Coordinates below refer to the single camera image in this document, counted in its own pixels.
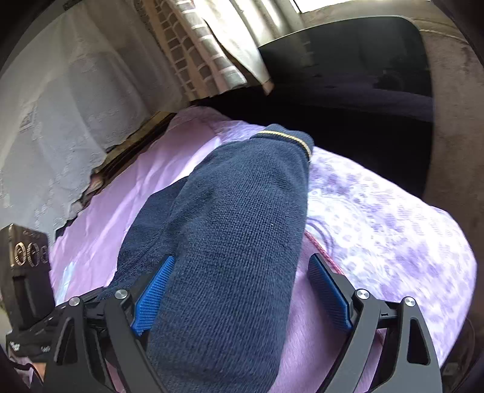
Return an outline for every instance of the knit fabric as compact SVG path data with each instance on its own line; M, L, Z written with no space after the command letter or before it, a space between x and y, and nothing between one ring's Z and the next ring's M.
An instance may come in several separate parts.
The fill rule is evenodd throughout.
M170 393L265 393L277 376L313 141L276 129L215 149L153 194L123 242L103 297L175 257L147 348Z

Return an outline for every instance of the yellow stripe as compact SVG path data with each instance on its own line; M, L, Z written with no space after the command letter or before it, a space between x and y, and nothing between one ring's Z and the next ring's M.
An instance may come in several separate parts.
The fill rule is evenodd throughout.
M289 134L285 134L283 132L279 132L279 131L269 131L269 130L264 130L264 131L260 131L258 132L258 134L271 134L271 135L279 135L279 136L283 136L284 138L289 138L289 139L292 139L294 141L296 141L297 143L299 143L302 147L304 147L304 149L306 150L307 152L307 155L309 157L309 161L311 161L311 157L312 157L312 153L311 153L311 149L309 148L309 146L306 144L306 142L304 142L302 139L299 139L295 136L292 136L292 135L289 135Z

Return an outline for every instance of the blue textured pad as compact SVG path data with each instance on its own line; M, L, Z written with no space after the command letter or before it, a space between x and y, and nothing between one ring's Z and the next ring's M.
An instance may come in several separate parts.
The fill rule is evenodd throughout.
M140 336L145 330L151 329L156 314L160 309L160 302L165 293L166 285L173 272L175 258L168 257L162 267L155 274L143 294L136 303L135 319L131 329Z
M349 332L349 305L326 269L315 256L309 258L307 275L337 329Z

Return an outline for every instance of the purple bedsheet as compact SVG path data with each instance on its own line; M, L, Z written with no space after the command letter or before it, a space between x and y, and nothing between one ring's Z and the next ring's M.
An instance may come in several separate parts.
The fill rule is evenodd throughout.
M95 196L57 239L51 252L56 301L110 282L124 236L152 193L188 175L220 144L262 129L211 108L180 112L167 133ZM318 248L353 286L390 301L413 296L442 364L464 322L476 277L474 256L457 223L351 160L319 148L310 165L308 197L287 338L271 393L314 393L345 340L305 275L309 256ZM380 351L377 334L358 392L368 389Z

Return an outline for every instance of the metal screw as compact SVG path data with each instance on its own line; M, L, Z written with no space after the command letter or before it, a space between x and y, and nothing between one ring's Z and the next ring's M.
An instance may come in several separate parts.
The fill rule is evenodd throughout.
M69 305L72 307L77 306L79 303L81 303L81 299L77 296L69 299Z
M366 289L359 289L356 291L356 296L358 296L360 299L366 300L370 297L370 292L368 292Z
M407 296L405 298L405 304L408 306L408 307L413 307L414 305L417 304L417 302L415 301L414 298L411 298L410 296Z
M114 294L116 299L124 299L126 296L128 296L128 291L125 289L118 289Z

